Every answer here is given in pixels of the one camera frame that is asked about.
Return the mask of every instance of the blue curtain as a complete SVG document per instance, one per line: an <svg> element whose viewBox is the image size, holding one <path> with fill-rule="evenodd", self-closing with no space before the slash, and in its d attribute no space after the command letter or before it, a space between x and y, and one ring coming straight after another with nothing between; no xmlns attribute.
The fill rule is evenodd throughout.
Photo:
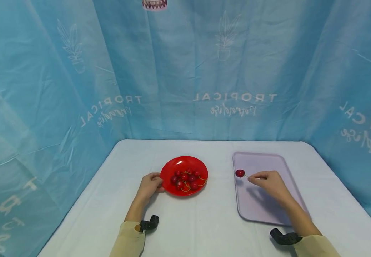
<svg viewBox="0 0 371 257"><path fill-rule="evenodd" d="M306 141L371 216L371 0L1 0L0 254L124 138Z"/></svg>

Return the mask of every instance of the lavender tray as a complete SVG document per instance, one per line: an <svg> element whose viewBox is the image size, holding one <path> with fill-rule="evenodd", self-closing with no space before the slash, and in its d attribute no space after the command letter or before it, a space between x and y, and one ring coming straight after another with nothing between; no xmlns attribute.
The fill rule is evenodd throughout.
<svg viewBox="0 0 371 257"><path fill-rule="evenodd" d="M293 197L307 212L307 208L297 189L294 179L284 158L276 154L236 152L232 157L234 173L244 170L250 176L259 171L277 170ZM246 177L234 176L236 183L237 208L240 216L246 220L291 226L285 211L264 189L251 184Z"/></svg>

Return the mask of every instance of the left hand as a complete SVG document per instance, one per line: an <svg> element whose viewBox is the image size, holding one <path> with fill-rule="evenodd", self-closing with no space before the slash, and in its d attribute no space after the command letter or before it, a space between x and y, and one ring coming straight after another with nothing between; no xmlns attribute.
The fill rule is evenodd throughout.
<svg viewBox="0 0 371 257"><path fill-rule="evenodd" d="M164 192L160 173L150 173L142 178L136 199L147 205L152 195L160 192Z"/></svg>

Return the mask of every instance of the table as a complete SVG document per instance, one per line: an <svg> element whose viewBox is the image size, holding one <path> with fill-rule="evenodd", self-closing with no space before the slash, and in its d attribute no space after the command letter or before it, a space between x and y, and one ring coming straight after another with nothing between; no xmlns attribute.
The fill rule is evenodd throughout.
<svg viewBox="0 0 371 257"><path fill-rule="evenodd" d="M157 215L160 223L147 235L143 257L296 256L292 247L270 238L275 225L247 222L237 213L232 166L237 151L284 157L314 223L342 257L371 256L371 218L306 143L123 140L39 257L108 257L142 176L181 155L202 160L209 181L193 198L163 193L152 199L145 218Z"/></svg>

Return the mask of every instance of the plate of cherries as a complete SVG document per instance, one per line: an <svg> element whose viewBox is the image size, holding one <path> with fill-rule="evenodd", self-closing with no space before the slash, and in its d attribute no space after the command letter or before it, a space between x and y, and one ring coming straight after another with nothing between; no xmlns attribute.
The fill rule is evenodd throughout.
<svg viewBox="0 0 371 257"><path fill-rule="evenodd" d="M167 162L161 170L162 186L170 194L193 195L207 184L209 172L205 164L192 156L180 156Z"/></svg>

